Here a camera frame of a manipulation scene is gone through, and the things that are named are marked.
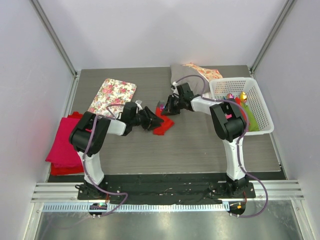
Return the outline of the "red paper napkin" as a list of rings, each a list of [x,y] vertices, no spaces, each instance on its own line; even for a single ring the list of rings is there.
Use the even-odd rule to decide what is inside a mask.
[[[155,114],[157,117],[161,118],[163,122],[160,123],[160,127],[153,130],[154,135],[163,136],[174,124],[175,122],[165,115],[161,115],[162,109],[156,107]]]

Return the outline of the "floral rectangular tray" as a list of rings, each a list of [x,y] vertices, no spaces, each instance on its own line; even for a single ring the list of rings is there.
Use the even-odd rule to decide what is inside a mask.
[[[108,118],[116,118],[123,111],[124,104],[130,102],[137,85],[130,82],[107,78],[99,88],[88,111]]]

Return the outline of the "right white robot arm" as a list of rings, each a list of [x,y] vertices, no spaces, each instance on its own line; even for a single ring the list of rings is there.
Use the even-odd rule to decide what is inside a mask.
[[[178,115],[182,109],[210,115],[216,135],[225,149],[226,193],[233,198],[243,193],[249,185],[244,164],[243,140],[248,130],[241,106],[234,100],[211,99],[194,94],[188,83],[174,86],[162,115]]]

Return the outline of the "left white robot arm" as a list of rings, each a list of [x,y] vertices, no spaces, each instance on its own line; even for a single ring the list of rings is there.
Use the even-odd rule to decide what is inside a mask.
[[[76,185],[81,199],[100,200],[107,195],[105,174],[102,171],[100,150],[107,135],[127,136],[133,127],[146,131],[159,128],[164,120],[147,106],[127,102],[116,116],[85,112],[69,136],[69,143],[80,157],[84,170],[84,183]]]

